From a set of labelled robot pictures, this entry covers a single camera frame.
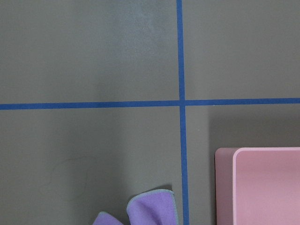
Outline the purple microfiber cloth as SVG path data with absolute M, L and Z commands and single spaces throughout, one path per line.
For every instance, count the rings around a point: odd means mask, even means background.
M 133 197 L 127 205 L 131 225 L 177 225 L 174 192 L 155 189 Z

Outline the pink plastic tray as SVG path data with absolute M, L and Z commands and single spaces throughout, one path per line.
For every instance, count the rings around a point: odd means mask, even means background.
M 298 147 L 219 148 L 215 153 L 218 225 L 298 225 Z

